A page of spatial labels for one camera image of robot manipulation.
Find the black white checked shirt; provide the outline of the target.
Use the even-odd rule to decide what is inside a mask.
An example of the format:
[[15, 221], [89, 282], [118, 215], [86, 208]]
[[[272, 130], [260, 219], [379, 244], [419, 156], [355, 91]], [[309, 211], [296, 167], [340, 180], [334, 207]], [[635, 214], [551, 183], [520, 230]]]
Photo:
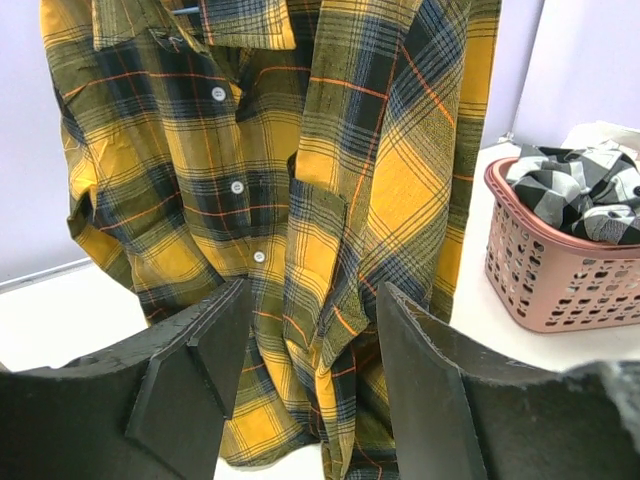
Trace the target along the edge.
[[639, 169], [612, 141], [583, 149], [525, 145], [506, 182], [558, 231], [597, 243], [639, 243]]

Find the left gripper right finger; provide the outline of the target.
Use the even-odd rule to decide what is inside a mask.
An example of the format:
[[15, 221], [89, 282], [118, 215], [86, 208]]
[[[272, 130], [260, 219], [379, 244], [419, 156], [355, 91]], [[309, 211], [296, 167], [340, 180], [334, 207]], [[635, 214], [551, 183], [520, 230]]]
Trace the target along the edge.
[[377, 325], [404, 479], [635, 479], [639, 365], [563, 372], [519, 362], [389, 283]]

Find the pink plastic laundry basket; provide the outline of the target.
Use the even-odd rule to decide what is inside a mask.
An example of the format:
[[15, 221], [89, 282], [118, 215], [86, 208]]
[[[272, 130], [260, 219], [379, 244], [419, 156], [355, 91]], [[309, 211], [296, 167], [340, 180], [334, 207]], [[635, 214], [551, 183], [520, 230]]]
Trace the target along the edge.
[[486, 277], [516, 323], [538, 333], [639, 322], [639, 248], [589, 242], [534, 216], [506, 183], [516, 162], [492, 162], [484, 181], [495, 198]]

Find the yellow plaid shirt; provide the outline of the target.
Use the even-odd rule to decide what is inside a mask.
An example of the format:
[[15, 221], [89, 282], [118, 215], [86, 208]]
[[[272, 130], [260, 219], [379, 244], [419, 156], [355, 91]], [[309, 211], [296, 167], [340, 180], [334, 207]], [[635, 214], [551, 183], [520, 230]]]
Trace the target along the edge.
[[39, 13], [71, 238], [152, 324], [251, 283], [221, 456], [262, 466], [316, 443], [328, 479], [398, 478], [377, 288], [450, 318], [500, 3]]

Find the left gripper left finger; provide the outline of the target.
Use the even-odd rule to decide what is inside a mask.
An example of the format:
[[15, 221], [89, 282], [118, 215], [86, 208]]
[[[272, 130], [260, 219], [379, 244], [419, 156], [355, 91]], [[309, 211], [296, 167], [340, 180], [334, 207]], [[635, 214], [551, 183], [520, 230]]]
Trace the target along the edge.
[[251, 288], [200, 303], [60, 368], [1, 375], [5, 479], [210, 479], [231, 418]]

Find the blue hanger of yellow shirt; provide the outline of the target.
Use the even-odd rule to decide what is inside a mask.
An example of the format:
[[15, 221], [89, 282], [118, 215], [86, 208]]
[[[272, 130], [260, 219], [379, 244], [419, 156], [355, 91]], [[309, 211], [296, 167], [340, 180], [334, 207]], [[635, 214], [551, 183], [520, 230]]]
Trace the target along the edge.
[[176, 16], [199, 14], [200, 8], [198, 6], [183, 7], [180, 9], [173, 10], [172, 13]]

